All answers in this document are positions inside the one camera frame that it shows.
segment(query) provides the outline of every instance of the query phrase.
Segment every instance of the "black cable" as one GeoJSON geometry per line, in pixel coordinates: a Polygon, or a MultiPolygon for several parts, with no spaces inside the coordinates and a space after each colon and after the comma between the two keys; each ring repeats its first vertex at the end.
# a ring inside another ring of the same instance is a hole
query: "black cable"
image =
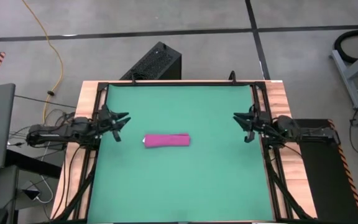
{"type": "Polygon", "coordinates": [[[10,138],[11,138],[12,136],[15,136],[17,133],[19,133],[19,132],[21,132],[21,131],[23,131],[23,130],[25,130],[25,129],[27,129],[27,128],[30,128],[30,127],[31,127],[31,125],[30,125],[30,126],[26,126],[26,127],[24,127],[24,128],[20,128],[18,131],[15,131],[13,134],[11,134],[11,135],[9,136],[8,140],[10,140],[10,138]]]}
{"type": "Polygon", "coordinates": [[[60,104],[60,103],[52,103],[52,102],[48,102],[48,101],[45,101],[45,100],[38,100],[38,99],[26,97],[26,96],[15,95],[15,97],[23,98],[23,99],[27,99],[27,100],[34,100],[34,101],[38,101],[38,102],[42,102],[42,103],[49,103],[49,104],[52,104],[52,105],[66,106],[66,107],[69,107],[69,108],[76,108],[75,106],[63,105],[63,104],[60,104]]]}
{"type": "Polygon", "coordinates": [[[57,218],[55,218],[54,221],[67,220],[67,218],[70,216],[71,212],[75,208],[76,204],[82,199],[82,195],[88,188],[89,184],[92,183],[95,170],[96,170],[96,161],[93,163],[91,171],[89,172],[87,178],[85,179],[83,184],[80,186],[77,193],[74,195],[73,199],[68,204],[67,208],[62,212],[62,214],[60,214],[57,218]]]}
{"type": "Polygon", "coordinates": [[[68,121],[70,118],[74,117],[75,112],[71,112],[71,113],[65,113],[63,115],[61,115],[55,122],[55,126],[57,126],[57,124],[59,123],[59,121],[63,118],[63,121],[59,124],[62,125],[65,121],[68,121]]]}
{"type": "Polygon", "coordinates": [[[66,151],[65,151],[65,158],[63,160],[63,190],[62,190],[62,197],[60,198],[60,202],[59,205],[55,211],[55,213],[50,217],[51,219],[54,219],[57,212],[59,211],[60,206],[62,205],[63,202],[63,197],[64,197],[64,193],[65,193],[65,187],[66,187],[66,151]]]}
{"type": "Polygon", "coordinates": [[[354,63],[358,60],[358,58],[351,57],[345,53],[342,49],[342,42],[350,37],[358,36],[358,30],[352,30],[349,32],[345,32],[340,35],[334,42],[334,50],[338,51],[338,54],[341,56],[342,60],[349,63],[354,63]]]}
{"type": "Polygon", "coordinates": [[[284,147],[287,147],[287,148],[291,149],[292,151],[297,153],[302,158],[302,155],[298,151],[296,151],[294,148],[291,148],[290,146],[287,146],[286,144],[284,144],[284,147]]]}
{"type": "Polygon", "coordinates": [[[354,112],[354,114],[353,114],[353,117],[352,117],[352,119],[350,120],[350,125],[349,125],[349,140],[350,140],[350,142],[351,142],[351,146],[352,146],[353,150],[358,153],[358,150],[354,147],[354,145],[353,145],[353,140],[352,140],[353,121],[355,120],[354,118],[356,117],[357,113],[358,113],[358,110],[355,110],[355,112],[354,112]]]}
{"type": "Polygon", "coordinates": [[[269,125],[266,125],[265,127],[268,127],[268,128],[270,128],[272,131],[274,131],[275,133],[274,133],[274,135],[275,135],[275,137],[279,137],[279,138],[282,138],[282,139],[284,139],[284,140],[291,140],[291,139],[288,139],[288,138],[286,138],[286,137],[284,137],[282,134],[280,134],[276,129],[274,129],[273,127],[271,127],[271,126],[269,126],[269,125]]]}
{"type": "Polygon", "coordinates": [[[11,134],[13,134],[13,135],[15,135],[15,136],[19,136],[19,137],[25,137],[25,134],[15,133],[14,131],[10,131],[10,132],[9,132],[9,135],[11,135],[11,134]]]}
{"type": "Polygon", "coordinates": [[[44,209],[44,214],[45,214],[45,216],[47,217],[48,222],[50,223],[50,218],[49,218],[48,213],[47,213],[47,211],[46,211],[46,209],[45,209],[45,206],[46,206],[46,205],[42,205],[42,208],[44,209]]]}
{"type": "Polygon", "coordinates": [[[50,116],[54,111],[60,111],[60,112],[62,112],[62,116],[63,116],[63,115],[66,115],[66,112],[62,111],[61,109],[56,109],[56,108],[55,108],[55,109],[49,111],[49,113],[48,113],[47,116],[45,117],[44,125],[47,124],[47,121],[48,121],[49,116],[50,116]]]}
{"type": "Polygon", "coordinates": [[[273,181],[276,183],[276,186],[280,189],[281,193],[283,194],[284,198],[288,200],[290,203],[292,209],[298,215],[300,219],[310,219],[313,218],[309,216],[303,208],[298,204],[298,202],[293,198],[291,193],[288,191],[288,189],[283,184],[283,181],[280,180],[277,173],[274,171],[273,165],[271,163],[266,164],[267,172],[270,173],[270,176],[272,177],[273,181]]]}
{"type": "Polygon", "coordinates": [[[71,158],[70,161],[70,165],[68,166],[68,183],[67,183],[67,193],[66,193],[66,205],[65,207],[67,207],[67,200],[68,200],[68,190],[70,189],[70,175],[71,175],[71,165],[74,161],[75,155],[77,154],[77,152],[80,150],[81,146],[78,146],[78,148],[75,150],[73,157],[71,158]]]}
{"type": "Polygon", "coordinates": [[[20,139],[20,140],[25,140],[25,137],[11,137],[10,139],[20,139]]]}

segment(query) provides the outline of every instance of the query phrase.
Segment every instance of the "concrete floor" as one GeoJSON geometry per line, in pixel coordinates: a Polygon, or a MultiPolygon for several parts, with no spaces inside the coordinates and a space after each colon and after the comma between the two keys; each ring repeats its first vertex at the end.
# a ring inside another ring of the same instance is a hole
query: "concrete floor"
{"type": "MultiPolygon", "coordinates": [[[[50,35],[155,30],[250,28],[243,0],[28,0],[50,35]]],[[[258,27],[358,25],[358,0],[251,0],[258,27]]],[[[337,36],[346,30],[260,33],[270,77],[283,80],[295,118],[329,118],[339,131],[358,189],[358,154],[349,144],[351,101],[334,62],[328,58],[337,36]]],[[[20,0],[0,0],[0,37],[43,35],[20,0]]],[[[252,33],[166,35],[110,39],[54,40],[65,64],[56,103],[76,105],[83,80],[119,79],[158,41],[183,54],[183,79],[263,79],[252,33]]],[[[358,56],[358,39],[345,43],[358,56]]],[[[0,84],[13,82],[18,95],[44,99],[59,76],[59,64],[44,41],[0,42],[6,58],[0,84]]],[[[42,122],[42,103],[16,98],[11,130],[42,122]]],[[[358,148],[358,128],[354,129],[358,148]]],[[[43,149],[15,149],[40,156],[43,149]]],[[[59,153],[47,158],[62,164],[59,153]]],[[[21,173],[19,185],[36,175],[21,173]]],[[[55,189],[57,181],[48,180],[55,189]]],[[[42,199],[49,193],[43,184],[42,199]]],[[[28,207],[23,198],[17,203],[28,207]]],[[[46,220],[42,207],[21,210],[19,223],[46,220]]]]}

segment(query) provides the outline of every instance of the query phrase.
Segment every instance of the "green mat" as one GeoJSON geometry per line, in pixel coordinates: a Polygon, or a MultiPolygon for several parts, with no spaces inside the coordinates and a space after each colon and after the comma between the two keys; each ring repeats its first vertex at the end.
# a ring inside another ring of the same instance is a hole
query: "green mat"
{"type": "Polygon", "coordinates": [[[234,112],[249,86],[110,86],[107,105],[132,118],[102,137],[88,223],[273,220],[260,143],[234,112]],[[188,133],[190,147],[146,149],[145,134],[188,133]]]}

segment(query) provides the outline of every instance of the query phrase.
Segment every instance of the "yellow cable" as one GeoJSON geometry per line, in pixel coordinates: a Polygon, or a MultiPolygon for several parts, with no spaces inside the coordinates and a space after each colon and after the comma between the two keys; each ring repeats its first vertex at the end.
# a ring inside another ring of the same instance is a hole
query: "yellow cable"
{"type": "MultiPolygon", "coordinates": [[[[63,61],[62,61],[62,58],[60,57],[59,55],[59,52],[57,52],[56,48],[50,43],[49,41],[49,37],[48,37],[48,34],[47,34],[47,31],[45,30],[45,28],[42,26],[41,22],[39,21],[39,19],[37,18],[37,16],[34,14],[34,12],[31,10],[31,8],[29,7],[29,5],[27,5],[27,3],[25,3],[24,0],[22,0],[22,2],[24,3],[24,5],[26,6],[26,8],[31,12],[32,16],[34,16],[34,19],[38,22],[38,24],[40,25],[40,27],[42,28],[44,34],[45,34],[45,38],[47,39],[47,42],[48,42],[48,45],[50,48],[53,49],[53,51],[55,51],[57,57],[59,58],[59,61],[60,61],[60,77],[59,77],[59,80],[56,82],[55,86],[52,88],[52,92],[56,90],[56,88],[59,86],[59,84],[62,82],[62,79],[63,79],[63,61]]],[[[46,102],[49,102],[50,100],[50,95],[48,94],[48,97],[46,99],[46,102]]],[[[46,114],[47,114],[47,106],[48,106],[48,103],[45,103],[44,105],[44,111],[42,112],[42,122],[45,123],[45,117],[46,117],[46,114]]]]}

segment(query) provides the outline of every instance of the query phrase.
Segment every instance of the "pink cloth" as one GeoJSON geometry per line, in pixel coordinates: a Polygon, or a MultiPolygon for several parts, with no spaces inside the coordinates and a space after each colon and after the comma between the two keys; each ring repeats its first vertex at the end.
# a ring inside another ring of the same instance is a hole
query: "pink cloth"
{"type": "Polygon", "coordinates": [[[146,147],[162,146],[189,146],[190,136],[184,134],[146,134],[144,137],[146,147]]]}

